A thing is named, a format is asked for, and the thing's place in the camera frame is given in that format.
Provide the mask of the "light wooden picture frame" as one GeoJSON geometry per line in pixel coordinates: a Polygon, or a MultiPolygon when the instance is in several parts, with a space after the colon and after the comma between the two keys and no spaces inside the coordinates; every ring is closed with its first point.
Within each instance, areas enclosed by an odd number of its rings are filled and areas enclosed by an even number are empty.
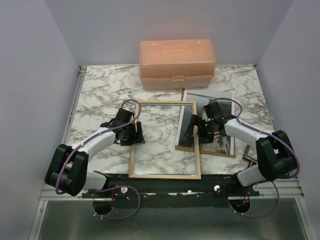
{"type": "Polygon", "coordinates": [[[199,180],[201,178],[200,146],[197,127],[191,128],[192,147],[176,150],[180,133],[181,110],[197,114],[194,101],[141,100],[136,108],[142,124],[145,143],[131,148],[129,177],[140,179],[199,180]]]}

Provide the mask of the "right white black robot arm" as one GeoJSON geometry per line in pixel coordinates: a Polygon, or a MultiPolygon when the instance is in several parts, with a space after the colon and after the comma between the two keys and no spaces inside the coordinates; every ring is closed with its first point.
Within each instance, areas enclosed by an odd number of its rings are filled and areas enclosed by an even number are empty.
{"type": "Polygon", "coordinates": [[[225,114],[220,100],[217,98],[203,107],[207,119],[193,114],[184,135],[197,135],[204,144],[212,143],[218,135],[229,136],[255,148],[257,163],[233,176],[230,191],[234,195],[243,195],[254,184],[298,176],[300,161],[284,131],[265,131],[240,120],[239,115],[225,114]]]}

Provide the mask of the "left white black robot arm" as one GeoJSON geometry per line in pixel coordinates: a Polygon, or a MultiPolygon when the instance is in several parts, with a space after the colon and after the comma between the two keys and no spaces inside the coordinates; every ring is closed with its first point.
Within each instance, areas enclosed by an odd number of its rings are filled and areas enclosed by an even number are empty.
{"type": "Polygon", "coordinates": [[[73,145],[60,144],[44,182],[55,187],[58,194],[76,196],[82,190],[93,190],[99,197],[107,197],[111,191],[108,177],[97,171],[89,172],[89,160],[113,144],[144,144],[142,124],[136,118],[135,113],[120,108],[115,118],[102,123],[93,135],[73,145]]]}

